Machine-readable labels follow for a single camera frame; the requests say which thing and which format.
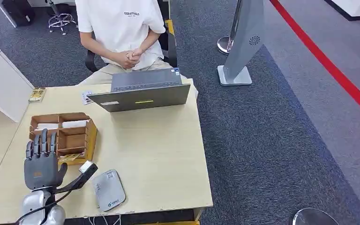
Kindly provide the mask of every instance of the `laptop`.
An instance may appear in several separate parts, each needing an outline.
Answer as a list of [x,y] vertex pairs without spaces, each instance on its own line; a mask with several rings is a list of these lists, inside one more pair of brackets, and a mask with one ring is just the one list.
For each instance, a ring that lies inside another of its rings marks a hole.
[[181,83],[178,68],[163,70],[115,74],[111,92],[88,98],[110,113],[185,104],[191,85]]
[[134,71],[112,75],[111,92],[168,87],[180,84],[179,68]]

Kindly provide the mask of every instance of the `red line on floor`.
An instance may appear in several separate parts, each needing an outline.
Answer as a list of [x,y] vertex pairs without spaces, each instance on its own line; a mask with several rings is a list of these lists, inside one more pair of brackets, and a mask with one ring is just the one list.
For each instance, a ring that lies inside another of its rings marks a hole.
[[286,9],[278,0],[270,0],[279,14],[285,19],[291,29],[296,33],[304,45],[316,57],[316,59],[326,68],[333,78],[344,88],[345,91],[360,105],[360,90],[336,67],[335,64],[318,48],[311,38],[296,23]]

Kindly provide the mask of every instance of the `white cable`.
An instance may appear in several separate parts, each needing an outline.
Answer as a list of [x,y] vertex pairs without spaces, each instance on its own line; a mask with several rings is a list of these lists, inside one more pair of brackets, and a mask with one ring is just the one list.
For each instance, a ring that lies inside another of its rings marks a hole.
[[122,221],[121,221],[121,219],[120,219],[120,214],[119,214],[119,217],[118,217],[117,221],[115,221],[115,223],[114,223],[113,225],[116,225],[118,221],[119,221],[119,225],[121,225],[121,224],[122,224]]
[[[95,218],[96,217],[93,217],[93,222],[90,220],[90,217],[88,217],[88,220],[89,220],[89,223],[91,224],[91,225],[96,225],[96,223],[94,222],[94,220],[95,220]],[[103,219],[104,219],[104,221],[105,221],[105,225],[108,225],[108,222],[107,222],[107,220],[105,219],[105,216],[103,216]]]
[[105,225],[108,225],[108,222],[107,222],[107,220],[105,219],[105,216],[103,216],[103,219],[104,219],[104,221],[105,221]]

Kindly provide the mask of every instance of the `white device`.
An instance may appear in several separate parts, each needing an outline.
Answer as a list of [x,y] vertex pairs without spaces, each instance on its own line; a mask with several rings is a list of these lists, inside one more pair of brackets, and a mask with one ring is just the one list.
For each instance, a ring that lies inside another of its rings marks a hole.
[[108,211],[125,201],[126,195],[116,170],[109,170],[92,181],[101,211]]
[[217,43],[222,53],[229,53],[225,64],[217,67],[221,85],[252,84],[245,65],[262,47],[263,40],[263,1],[238,0],[231,35],[221,38]]

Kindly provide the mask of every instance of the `clasped hands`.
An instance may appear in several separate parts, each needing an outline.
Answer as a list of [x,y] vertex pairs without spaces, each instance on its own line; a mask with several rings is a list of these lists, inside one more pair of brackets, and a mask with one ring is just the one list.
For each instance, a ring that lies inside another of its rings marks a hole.
[[117,62],[124,69],[131,69],[140,62],[140,57],[143,54],[143,50],[137,48],[133,51],[123,51],[117,53],[115,62]]

